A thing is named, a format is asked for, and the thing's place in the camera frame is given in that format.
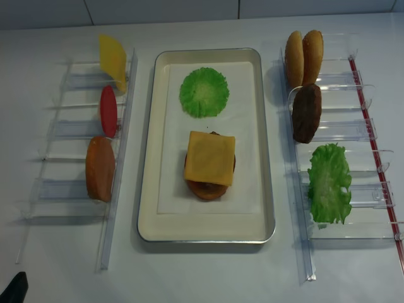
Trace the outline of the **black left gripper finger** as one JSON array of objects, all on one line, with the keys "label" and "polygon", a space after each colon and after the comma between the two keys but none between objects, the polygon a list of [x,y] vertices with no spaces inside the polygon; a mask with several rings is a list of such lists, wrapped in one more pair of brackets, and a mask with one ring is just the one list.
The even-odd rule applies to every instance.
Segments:
[{"label": "black left gripper finger", "polygon": [[28,291],[28,280],[25,271],[15,275],[0,295],[0,303],[23,303]]}]

